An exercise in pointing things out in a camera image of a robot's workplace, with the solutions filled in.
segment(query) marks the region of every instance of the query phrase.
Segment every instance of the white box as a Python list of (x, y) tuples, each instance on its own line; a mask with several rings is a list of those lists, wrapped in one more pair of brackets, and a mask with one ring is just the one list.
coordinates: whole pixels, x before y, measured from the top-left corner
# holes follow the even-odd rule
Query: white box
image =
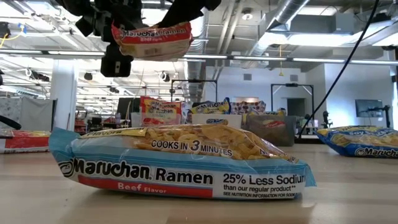
[(240, 114), (193, 114), (192, 124), (226, 124), (232, 128), (241, 128)]

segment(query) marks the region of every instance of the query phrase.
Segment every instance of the doorway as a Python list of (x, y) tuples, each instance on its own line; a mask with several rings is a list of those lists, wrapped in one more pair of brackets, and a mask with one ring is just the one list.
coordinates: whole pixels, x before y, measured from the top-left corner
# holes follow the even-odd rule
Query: doorway
[(289, 116), (305, 116), (305, 98), (288, 98), (287, 114)]

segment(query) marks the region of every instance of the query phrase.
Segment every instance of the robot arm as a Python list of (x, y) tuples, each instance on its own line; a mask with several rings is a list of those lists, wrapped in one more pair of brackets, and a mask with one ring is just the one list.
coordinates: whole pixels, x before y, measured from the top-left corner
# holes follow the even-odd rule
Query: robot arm
[[(105, 77), (128, 77), (131, 70), (132, 56), (124, 56), (119, 51), (119, 46), (114, 41), (111, 25), (123, 25), (126, 30), (134, 30), (147, 25), (141, 18), (141, 0), (55, 0), (67, 11), (75, 16), (82, 16), (76, 22), (77, 28), (88, 36), (91, 33), (101, 36), (101, 40), (109, 42), (105, 56), (101, 60), (101, 73)], [(201, 9), (204, 7), (212, 11), (216, 9), (221, 0), (174, 0), (169, 11), (159, 28), (171, 27), (181, 22), (189, 22), (203, 16)]]

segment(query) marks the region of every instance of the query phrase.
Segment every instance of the grasped ramen package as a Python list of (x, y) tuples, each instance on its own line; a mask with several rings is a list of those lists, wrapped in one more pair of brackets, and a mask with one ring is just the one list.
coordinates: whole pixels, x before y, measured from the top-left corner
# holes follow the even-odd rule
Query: grasped ramen package
[(181, 102), (166, 102), (141, 97), (141, 126), (161, 126), (181, 123)]
[(65, 177), (101, 189), (181, 197), (295, 198), (309, 166), (253, 133), (222, 124), (76, 133), (56, 129), (50, 150)]
[(295, 123), (295, 116), (249, 114), (243, 129), (257, 134), (276, 146), (293, 146)]
[(231, 104), (229, 98), (226, 97), (222, 102), (206, 101), (201, 103), (194, 103), (192, 108), (193, 114), (230, 114)]
[(168, 60), (187, 53), (191, 41), (191, 23), (172, 27), (145, 27), (136, 30), (118, 29), (112, 25), (113, 37), (123, 55), (145, 60)]
[(321, 141), (342, 156), (398, 159), (398, 131), (375, 126), (347, 126), (317, 131)]

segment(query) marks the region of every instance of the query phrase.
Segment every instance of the wooden table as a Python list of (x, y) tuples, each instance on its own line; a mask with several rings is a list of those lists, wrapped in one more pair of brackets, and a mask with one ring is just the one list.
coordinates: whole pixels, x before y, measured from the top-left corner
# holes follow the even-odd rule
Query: wooden table
[(0, 155), (0, 223), (398, 223), (398, 160), (339, 156), (322, 145), (284, 148), (318, 187), (298, 200), (234, 202), (149, 197), (62, 177), (49, 153)]

